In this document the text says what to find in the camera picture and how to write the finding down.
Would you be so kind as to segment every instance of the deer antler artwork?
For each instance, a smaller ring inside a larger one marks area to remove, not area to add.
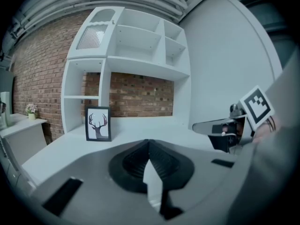
[[[89,116],[89,124],[92,125],[92,128],[95,130],[96,138],[107,138],[107,136],[102,136],[100,133],[100,128],[105,127],[107,125],[107,117],[104,114],[102,114],[104,123],[103,123],[103,125],[100,125],[100,122],[99,122],[99,127],[97,127],[95,123],[92,124],[92,121],[93,121],[92,115],[93,115],[93,113]]]

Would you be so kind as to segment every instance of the framed picture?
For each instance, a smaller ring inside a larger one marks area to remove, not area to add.
[[[85,108],[85,135],[87,141],[110,142],[112,140],[110,107]]]

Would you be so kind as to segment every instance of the flower pot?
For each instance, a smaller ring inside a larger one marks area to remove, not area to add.
[[[29,113],[28,118],[29,118],[29,120],[35,120],[36,119],[36,114],[35,113]]]

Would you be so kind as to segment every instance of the white shelving unit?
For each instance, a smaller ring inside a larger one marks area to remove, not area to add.
[[[85,72],[101,73],[98,96],[81,95]],[[122,130],[116,136],[126,134],[134,124],[145,127],[145,138],[150,138],[147,129],[157,124],[188,129],[190,62],[182,28],[157,16],[123,7],[95,8],[79,29],[67,55],[61,92],[65,134],[84,135],[81,100],[95,99],[99,106],[109,106],[111,72],[174,81],[173,116],[113,118],[112,131]]]

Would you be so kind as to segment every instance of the red brick wall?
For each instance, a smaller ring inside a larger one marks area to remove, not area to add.
[[[39,117],[48,121],[43,124],[48,143],[63,134],[60,93],[66,56],[89,13],[70,15],[47,24],[26,37],[15,49],[14,112],[25,114],[25,106],[35,103]],[[82,94],[98,95],[99,78],[99,73],[85,74]],[[171,81],[113,73],[110,92],[113,117],[172,115]],[[82,109],[86,104],[98,105],[98,102],[86,100]]]

